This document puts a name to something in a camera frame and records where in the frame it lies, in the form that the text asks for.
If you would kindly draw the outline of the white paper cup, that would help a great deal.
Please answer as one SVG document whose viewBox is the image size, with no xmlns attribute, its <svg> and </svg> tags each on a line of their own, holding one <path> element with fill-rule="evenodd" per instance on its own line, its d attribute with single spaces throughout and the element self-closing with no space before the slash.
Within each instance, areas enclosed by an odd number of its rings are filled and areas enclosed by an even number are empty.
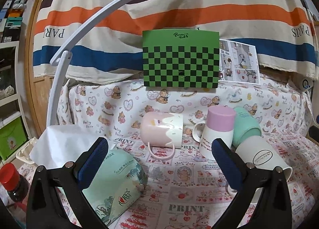
<svg viewBox="0 0 319 229">
<path fill-rule="evenodd" d="M 245 139 L 239 144 L 235 151 L 225 145 L 225 150 L 227 153 L 237 154 L 244 164 L 252 163 L 252 165 L 259 170 L 273 171 L 273 169 L 277 167 L 281 168 L 281 174 L 284 176 L 286 184 L 292 175 L 292 167 L 286 164 L 275 148 L 261 136 L 251 136 Z M 233 185 L 234 183 L 230 180 L 230 175 L 231 173 L 229 171 L 224 173 L 228 182 L 226 189 L 230 196 L 235 198 L 239 189 L 237 188 L 237 185 Z M 265 183 L 266 182 L 260 182 L 257 184 L 258 187 L 256 187 L 254 191 L 254 195 L 250 202 L 251 204 L 257 204 Z"/>
</svg>

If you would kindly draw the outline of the red-capped sauce bottle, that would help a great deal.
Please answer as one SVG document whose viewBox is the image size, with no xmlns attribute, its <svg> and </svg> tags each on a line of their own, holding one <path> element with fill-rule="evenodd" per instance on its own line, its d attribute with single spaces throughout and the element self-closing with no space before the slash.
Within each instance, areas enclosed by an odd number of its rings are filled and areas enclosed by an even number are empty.
<svg viewBox="0 0 319 229">
<path fill-rule="evenodd" d="M 18 172 L 14 164 L 7 163 L 1 168 L 1 184 L 10 199 L 26 213 L 30 184 Z"/>
</svg>

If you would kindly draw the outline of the green tissue pack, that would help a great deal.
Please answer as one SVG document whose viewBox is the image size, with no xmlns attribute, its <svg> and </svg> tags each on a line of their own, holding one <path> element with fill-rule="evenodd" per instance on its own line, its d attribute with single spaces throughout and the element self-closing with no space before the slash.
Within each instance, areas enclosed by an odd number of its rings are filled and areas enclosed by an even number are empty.
<svg viewBox="0 0 319 229">
<path fill-rule="evenodd" d="M 122 215 L 146 188 L 148 177 L 129 153 L 109 150 L 90 186 L 82 192 L 106 226 Z"/>
</svg>

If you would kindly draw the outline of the green storage box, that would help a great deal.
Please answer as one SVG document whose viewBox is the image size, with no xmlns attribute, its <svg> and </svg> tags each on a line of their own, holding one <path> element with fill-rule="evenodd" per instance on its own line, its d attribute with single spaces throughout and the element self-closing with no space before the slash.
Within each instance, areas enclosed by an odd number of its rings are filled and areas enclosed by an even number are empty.
<svg viewBox="0 0 319 229">
<path fill-rule="evenodd" d="M 8 159 L 26 141 L 27 136 L 20 117 L 3 126 L 0 129 L 1 158 Z"/>
</svg>

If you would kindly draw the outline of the mint green mug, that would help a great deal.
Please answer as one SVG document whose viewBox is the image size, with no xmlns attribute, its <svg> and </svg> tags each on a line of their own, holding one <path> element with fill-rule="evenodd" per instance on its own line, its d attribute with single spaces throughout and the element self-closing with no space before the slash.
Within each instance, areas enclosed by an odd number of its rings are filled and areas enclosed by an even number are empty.
<svg viewBox="0 0 319 229">
<path fill-rule="evenodd" d="M 243 141 L 251 136 L 261 136 L 262 131 L 258 121 L 242 107 L 234 108 L 236 116 L 234 121 L 234 134 L 232 145 L 237 148 Z"/>
</svg>

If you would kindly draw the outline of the white mug with pink lid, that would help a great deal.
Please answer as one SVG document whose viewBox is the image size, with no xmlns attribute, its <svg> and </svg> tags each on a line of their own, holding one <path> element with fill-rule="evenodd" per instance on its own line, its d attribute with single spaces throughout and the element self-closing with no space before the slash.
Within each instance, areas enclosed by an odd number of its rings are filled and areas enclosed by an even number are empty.
<svg viewBox="0 0 319 229">
<path fill-rule="evenodd" d="M 233 108 L 223 105 L 210 106 L 205 121 L 196 123 L 192 129 L 192 137 L 199 142 L 200 154 L 213 159 L 211 152 L 215 139 L 222 139 L 228 148 L 231 148 L 234 135 L 236 112 Z"/>
</svg>

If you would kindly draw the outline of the baby bear print cloth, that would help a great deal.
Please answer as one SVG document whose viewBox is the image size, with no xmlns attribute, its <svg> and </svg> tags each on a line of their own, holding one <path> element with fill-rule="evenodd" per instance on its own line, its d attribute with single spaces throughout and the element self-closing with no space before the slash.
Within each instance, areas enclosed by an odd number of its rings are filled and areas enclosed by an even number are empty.
<svg viewBox="0 0 319 229">
<path fill-rule="evenodd" d="M 146 113 L 180 113 L 182 143 L 187 145 L 194 143 L 193 126 L 216 105 L 244 108 L 264 134 L 290 131 L 303 136 L 312 121 L 306 95 L 269 78 L 261 84 L 219 82 L 216 89 L 149 89 L 142 80 L 91 86 L 69 80 L 61 89 L 57 116 L 61 125 L 76 124 L 108 138 L 138 140 Z"/>
</svg>

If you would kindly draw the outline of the white shelf unit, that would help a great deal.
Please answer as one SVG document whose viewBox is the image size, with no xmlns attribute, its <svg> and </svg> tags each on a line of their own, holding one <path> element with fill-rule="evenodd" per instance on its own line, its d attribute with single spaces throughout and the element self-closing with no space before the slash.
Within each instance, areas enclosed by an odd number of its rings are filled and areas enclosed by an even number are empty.
<svg viewBox="0 0 319 229">
<path fill-rule="evenodd" d="M 18 49 L 18 41 L 1 43 L 1 128 L 20 117 L 28 141 L 31 133 L 25 118 L 21 98 L 23 83 L 18 73 Z M 16 152 L 23 145 L 8 159 L 3 160 L 1 158 L 1 162 L 5 164 L 15 159 Z"/>
</svg>

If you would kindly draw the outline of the pink drip-glaze mug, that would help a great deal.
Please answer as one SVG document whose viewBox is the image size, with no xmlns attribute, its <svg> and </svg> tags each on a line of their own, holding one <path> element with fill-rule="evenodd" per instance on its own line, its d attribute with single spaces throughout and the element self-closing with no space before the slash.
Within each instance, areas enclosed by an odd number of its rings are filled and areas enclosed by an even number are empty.
<svg viewBox="0 0 319 229">
<path fill-rule="evenodd" d="M 183 115 L 170 112 L 147 112 L 141 122 L 140 138 L 151 156 L 157 160 L 170 160 L 175 150 L 181 148 L 183 137 Z M 152 147 L 171 148 L 170 155 L 160 157 L 152 152 Z"/>
</svg>

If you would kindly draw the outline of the comic picture card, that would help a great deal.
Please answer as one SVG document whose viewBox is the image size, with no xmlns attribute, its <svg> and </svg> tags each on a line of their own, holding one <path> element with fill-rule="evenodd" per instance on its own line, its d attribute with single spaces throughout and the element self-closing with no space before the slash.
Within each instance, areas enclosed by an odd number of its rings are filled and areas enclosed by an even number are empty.
<svg viewBox="0 0 319 229">
<path fill-rule="evenodd" d="M 255 46 L 221 39 L 219 79 L 259 84 L 260 69 Z"/>
</svg>

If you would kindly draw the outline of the green checkered box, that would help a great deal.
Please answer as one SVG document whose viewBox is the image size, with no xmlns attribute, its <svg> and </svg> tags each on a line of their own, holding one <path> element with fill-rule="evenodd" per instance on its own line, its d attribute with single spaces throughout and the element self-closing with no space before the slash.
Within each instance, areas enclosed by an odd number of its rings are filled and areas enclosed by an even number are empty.
<svg viewBox="0 0 319 229">
<path fill-rule="evenodd" d="M 218 87 L 218 32 L 198 29 L 145 30 L 142 42 L 145 87 Z"/>
</svg>

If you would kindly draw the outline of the striped cloth backdrop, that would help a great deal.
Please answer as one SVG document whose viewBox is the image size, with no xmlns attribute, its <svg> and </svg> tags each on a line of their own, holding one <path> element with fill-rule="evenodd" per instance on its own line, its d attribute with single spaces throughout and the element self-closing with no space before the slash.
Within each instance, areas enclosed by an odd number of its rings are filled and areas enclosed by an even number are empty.
<svg viewBox="0 0 319 229">
<path fill-rule="evenodd" d="M 113 0 L 42 0 L 33 43 L 33 73 L 52 76 L 50 60 L 89 17 Z M 109 83 L 142 69 L 142 32 L 164 28 L 217 31 L 254 45 L 260 65 L 318 79 L 318 38 L 305 0 L 133 0 L 73 47 L 67 75 Z"/>
</svg>

